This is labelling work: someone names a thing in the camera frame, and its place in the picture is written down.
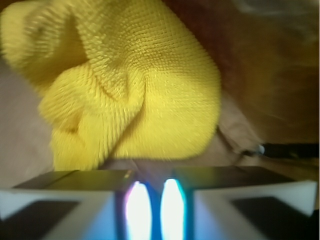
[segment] glowing led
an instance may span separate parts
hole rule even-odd
[[[179,183],[168,179],[164,183],[161,198],[161,234],[164,240],[183,240],[185,225],[185,203]]]
[[[125,204],[127,239],[150,240],[152,210],[148,190],[136,181],[128,192]]]

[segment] white light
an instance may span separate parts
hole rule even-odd
[[[175,179],[168,179],[164,183],[160,217],[162,239],[184,239],[185,204]]]
[[[127,239],[150,240],[152,211],[148,190],[136,181],[128,192],[125,204]]]

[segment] black panel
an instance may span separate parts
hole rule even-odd
[[[0,239],[41,239],[78,204],[76,201],[33,202],[8,219],[0,221]]]
[[[287,183],[293,180],[258,166],[177,167],[174,176],[185,191]]]
[[[272,240],[305,240],[309,218],[275,197],[233,200],[232,204]]]
[[[40,176],[25,181],[14,188],[16,189],[44,189],[46,186],[55,181],[59,181],[63,177],[72,174],[74,171],[51,171]]]

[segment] blue light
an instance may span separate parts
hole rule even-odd
[[[150,240],[152,210],[148,190],[136,181],[127,194],[125,203],[127,239]]]
[[[161,234],[164,240],[184,239],[185,203],[183,196],[177,180],[165,181],[160,208]]]

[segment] yellow knitted fabric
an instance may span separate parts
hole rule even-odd
[[[54,167],[199,155],[220,74],[161,0],[29,0],[1,14],[3,54],[43,97]]]

